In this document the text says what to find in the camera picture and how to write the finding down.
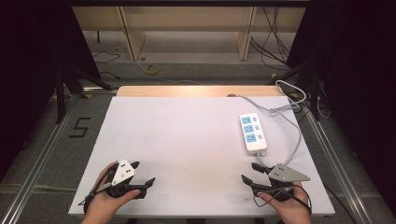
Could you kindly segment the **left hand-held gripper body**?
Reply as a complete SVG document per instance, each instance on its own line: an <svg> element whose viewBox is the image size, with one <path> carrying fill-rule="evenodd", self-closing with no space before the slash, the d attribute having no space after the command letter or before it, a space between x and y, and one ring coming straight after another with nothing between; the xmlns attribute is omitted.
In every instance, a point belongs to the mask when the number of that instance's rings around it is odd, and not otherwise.
<svg viewBox="0 0 396 224"><path fill-rule="evenodd" d="M107 177L107 182L110 187L106 189L106 193L112 198L119 198L126 193L138 189L138 185L131 185L130 182L134 177L135 169L125 159L121 159L116 163L114 168L110 169ZM136 199L144 199L147 194L147 189L138 189L140 193Z"/></svg>

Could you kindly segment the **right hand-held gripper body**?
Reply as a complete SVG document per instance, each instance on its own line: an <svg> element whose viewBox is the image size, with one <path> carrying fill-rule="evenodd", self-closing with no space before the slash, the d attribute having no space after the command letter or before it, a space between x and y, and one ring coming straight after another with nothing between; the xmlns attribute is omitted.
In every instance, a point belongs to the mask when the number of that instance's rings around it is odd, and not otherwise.
<svg viewBox="0 0 396 224"><path fill-rule="evenodd" d="M269 189L264 192L281 202L287 201L293 195L294 182L310 180L308 175L304 175L282 163L272 168L266 167L264 172L268 175L270 181Z"/></svg>

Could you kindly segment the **person's right hand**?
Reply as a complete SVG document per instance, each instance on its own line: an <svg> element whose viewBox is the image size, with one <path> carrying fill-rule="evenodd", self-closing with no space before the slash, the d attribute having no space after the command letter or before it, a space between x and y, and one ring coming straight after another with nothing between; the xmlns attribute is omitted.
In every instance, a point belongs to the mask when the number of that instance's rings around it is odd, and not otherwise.
<svg viewBox="0 0 396 224"><path fill-rule="evenodd" d="M294 198L290 198L285 202L280 202L265 192L260 193L258 197L264 202L270 204L276 210L280 218L310 217L310 212L307 208L307 206L309 205L308 196L307 193L304 191L301 182L293 183L293 195Z"/></svg>

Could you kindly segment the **person's left hand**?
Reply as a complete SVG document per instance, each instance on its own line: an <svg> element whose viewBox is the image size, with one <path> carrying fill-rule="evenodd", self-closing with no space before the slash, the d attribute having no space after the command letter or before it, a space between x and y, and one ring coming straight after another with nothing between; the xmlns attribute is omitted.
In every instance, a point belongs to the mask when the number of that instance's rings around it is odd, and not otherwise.
<svg viewBox="0 0 396 224"><path fill-rule="evenodd" d="M90 202L85 216L114 217L124 204L134 199L139 193L140 191L136 189L119 198L112 198L106 192L97 193Z"/></svg>

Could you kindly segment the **white power strip blue sockets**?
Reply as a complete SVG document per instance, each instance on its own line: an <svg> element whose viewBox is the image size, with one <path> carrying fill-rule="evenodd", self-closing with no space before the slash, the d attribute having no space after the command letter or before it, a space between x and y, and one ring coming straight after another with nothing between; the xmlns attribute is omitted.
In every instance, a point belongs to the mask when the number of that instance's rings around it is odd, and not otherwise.
<svg viewBox="0 0 396 224"><path fill-rule="evenodd" d="M247 153L250 155L264 155L267 149L267 142L259 116L256 113L244 114L239 117L239 121Z"/></svg>

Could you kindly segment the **white table mat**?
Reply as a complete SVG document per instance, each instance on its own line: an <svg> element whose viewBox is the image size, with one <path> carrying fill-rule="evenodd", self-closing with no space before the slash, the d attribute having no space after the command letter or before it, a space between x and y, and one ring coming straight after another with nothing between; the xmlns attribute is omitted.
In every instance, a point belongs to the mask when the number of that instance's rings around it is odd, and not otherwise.
<svg viewBox="0 0 396 224"><path fill-rule="evenodd" d="M133 181L155 178L142 200L125 204L121 217L265 217L274 209L255 204L245 175L265 184L268 177L252 169L239 117L256 113L267 150L262 162L286 163L308 175L304 183L313 215L334 212L292 111L276 113L285 97L115 97L93 147L70 207L83 213L81 201L99 172L119 159L139 161Z"/></svg>

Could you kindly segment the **black metal stand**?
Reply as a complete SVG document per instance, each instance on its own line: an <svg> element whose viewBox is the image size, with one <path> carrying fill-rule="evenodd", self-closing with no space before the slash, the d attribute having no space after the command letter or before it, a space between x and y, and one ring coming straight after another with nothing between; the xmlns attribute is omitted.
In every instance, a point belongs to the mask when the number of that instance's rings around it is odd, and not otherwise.
<svg viewBox="0 0 396 224"><path fill-rule="evenodd" d="M310 93L309 109L316 121L319 121L318 109L318 66L313 59L306 59L303 63L292 68L290 71L280 77L274 78L270 85L275 85L277 82L286 81L294 76L297 76L295 86L301 90Z"/></svg>
<svg viewBox="0 0 396 224"><path fill-rule="evenodd" d="M64 68L60 68L55 75L55 90L57 97L57 124L62 121L66 111L64 87L66 87L72 94L81 95L83 92L83 87L78 81L80 78L86 79L104 90L113 90L113 87L111 87L109 84L106 84L99 77L94 77L75 66L65 66Z"/></svg>

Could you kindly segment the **black curtain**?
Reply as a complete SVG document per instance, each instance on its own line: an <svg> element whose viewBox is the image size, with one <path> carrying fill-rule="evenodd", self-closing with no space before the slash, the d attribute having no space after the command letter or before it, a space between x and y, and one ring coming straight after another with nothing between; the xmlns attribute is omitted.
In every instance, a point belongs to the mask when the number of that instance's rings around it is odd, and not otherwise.
<svg viewBox="0 0 396 224"><path fill-rule="evenodd" d="M396 0L310 0L288 64L322 35L314 60L332 112L396 217Z"/></svg>
<svg viewBox="0 0 396 224"><path fill-rule="evenodd" d="M0 181L67 67L99 76L72 1L0 0Z"/></svg>

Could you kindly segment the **aluminium floor rail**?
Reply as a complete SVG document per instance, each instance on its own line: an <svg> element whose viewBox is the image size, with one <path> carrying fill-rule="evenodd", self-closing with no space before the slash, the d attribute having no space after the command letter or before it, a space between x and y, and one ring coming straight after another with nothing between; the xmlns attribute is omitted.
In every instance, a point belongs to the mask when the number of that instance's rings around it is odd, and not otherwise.
<svg viewBox="0 0 396 224"><path fill-rule="evenodd" d="M56 123L49 103L26 148L0 181L0 224L78 224L68 214L114 91L66 99Z"/></svg>
<svg viewBox="0 0 396 224"><path fill-rule="evenodd" d="M332 171L337 179L337 182L343 191L346 201L348 202L351 212L354 215L357 224L374 224L373 220L370 218L367 209L358 194L357 190L354 188L349 176L347 175L346 169L342 165L338 156L336 155L332 144L325 133L321 124L315 119L311 111L306 112L307 120L309 121L311 128L313 129L321 148L332 167Z"/></svg>

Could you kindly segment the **beige wooden desk frame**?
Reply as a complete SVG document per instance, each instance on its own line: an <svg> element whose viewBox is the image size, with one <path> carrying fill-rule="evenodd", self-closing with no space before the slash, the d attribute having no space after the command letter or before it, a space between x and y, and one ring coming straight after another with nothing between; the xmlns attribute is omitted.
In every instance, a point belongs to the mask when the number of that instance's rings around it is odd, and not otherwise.
<svg viewBox="0 0 396 224"><path fill-rule="evenodd" d="M239 58L248 57L251 34L298 31L304 7L74 7L83 31L122 31L130 58L138 58L152 31L232 32Z"/></svg>

